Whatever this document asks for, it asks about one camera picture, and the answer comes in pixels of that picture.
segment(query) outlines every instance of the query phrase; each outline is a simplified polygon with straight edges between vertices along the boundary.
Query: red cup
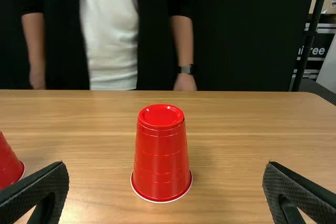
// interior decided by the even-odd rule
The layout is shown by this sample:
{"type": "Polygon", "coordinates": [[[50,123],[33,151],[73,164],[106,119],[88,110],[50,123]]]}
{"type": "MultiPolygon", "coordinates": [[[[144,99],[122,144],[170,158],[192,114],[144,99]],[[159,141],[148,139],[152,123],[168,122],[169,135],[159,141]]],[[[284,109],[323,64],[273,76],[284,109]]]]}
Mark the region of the red cup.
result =
{"type": "Polygon", "coordinates": [[[24,173],[24,163],[16,157],[0,131],[0,190],[18,182],[24,173]]]}
{"type": "Polygon", "coordinates": [[[131,185],[142,199],[167,203],[189,191],[192,174],[181,109],[155,104],[140,111],[134,159],[131,185]]]}

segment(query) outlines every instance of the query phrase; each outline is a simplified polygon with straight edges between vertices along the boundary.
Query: watch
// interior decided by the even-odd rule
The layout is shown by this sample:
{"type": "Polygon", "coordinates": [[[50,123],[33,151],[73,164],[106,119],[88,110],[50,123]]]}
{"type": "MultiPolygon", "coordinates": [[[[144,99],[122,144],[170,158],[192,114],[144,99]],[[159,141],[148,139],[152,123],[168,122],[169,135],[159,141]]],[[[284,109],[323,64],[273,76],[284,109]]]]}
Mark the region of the watch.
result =
{"type": "Polygon", "coordinates": [[[190,65],[187,65],[187,66],[178,67],[178,73],[188,73],[188,74],[193,75],[194,74],[194,65],[190,64],[190,65]]]}

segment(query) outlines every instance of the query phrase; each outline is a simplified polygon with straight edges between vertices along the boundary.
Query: table surface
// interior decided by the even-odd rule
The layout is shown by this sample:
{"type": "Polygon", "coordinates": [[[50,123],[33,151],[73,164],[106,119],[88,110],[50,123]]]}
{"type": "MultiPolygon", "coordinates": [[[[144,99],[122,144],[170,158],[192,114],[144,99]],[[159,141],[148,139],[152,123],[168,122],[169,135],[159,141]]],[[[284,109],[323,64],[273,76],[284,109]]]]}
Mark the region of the table surface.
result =
{"type": "Polygon", "coordinates": [[[0,115],[27,175],[67,165],[60,223],[273,223],[261,187],[269,160],[336,191],[336,107],[314,94],[4,90],[0,115]],[[152,103],[186,117],[194,184],[170,204],[138,198],[129,182],[137,115],[152,103]]]}

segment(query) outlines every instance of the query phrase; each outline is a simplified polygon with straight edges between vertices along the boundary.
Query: black cardigan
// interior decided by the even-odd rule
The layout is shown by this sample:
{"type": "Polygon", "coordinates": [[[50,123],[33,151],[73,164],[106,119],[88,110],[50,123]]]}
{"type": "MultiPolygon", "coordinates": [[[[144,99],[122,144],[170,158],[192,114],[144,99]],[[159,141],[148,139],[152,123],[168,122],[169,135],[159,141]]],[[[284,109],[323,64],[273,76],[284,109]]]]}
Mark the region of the black cardigan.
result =
{"type": "MultiPolygon", "coordinates": [[[[22,15],[44,13],[47,88],[89,89],[79,0],[19,1],[22,15]]],[[[169,16],[191,17],[191,5],[192,0],[138,0],[138,89],[173,88],[177,57],[169,16]]]]}

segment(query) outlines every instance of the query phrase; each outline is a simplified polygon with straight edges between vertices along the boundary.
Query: textured gripper pad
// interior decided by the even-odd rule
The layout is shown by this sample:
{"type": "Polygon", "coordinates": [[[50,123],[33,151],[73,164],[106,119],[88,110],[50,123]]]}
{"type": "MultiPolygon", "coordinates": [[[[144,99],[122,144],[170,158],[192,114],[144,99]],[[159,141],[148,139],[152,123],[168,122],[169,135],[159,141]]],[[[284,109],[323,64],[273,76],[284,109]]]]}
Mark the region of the textured gripper pad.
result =
{"type": "Polygon", "coordinates": [[[35,205],[29,224],[57,224],[68,190],[65,164],[53,163],[0,191],[0,224],[14,223],[35,205]]]}
{"type": "Polygon", "coordinates": [[[287,224],[280,206],[280,197],[286,197],[318,224],[336,223],[335,207],[330,205],[329,202],[322,200],[316,194],[313,194],[311,190],[307,190],[300,183],[301,180],[305,184],[309,183],[317,191],[330,194],[330,196],[334,197],[332,192],[275,162],[271,162],[266,166],[262,186],[275,224],[287,224]]]}

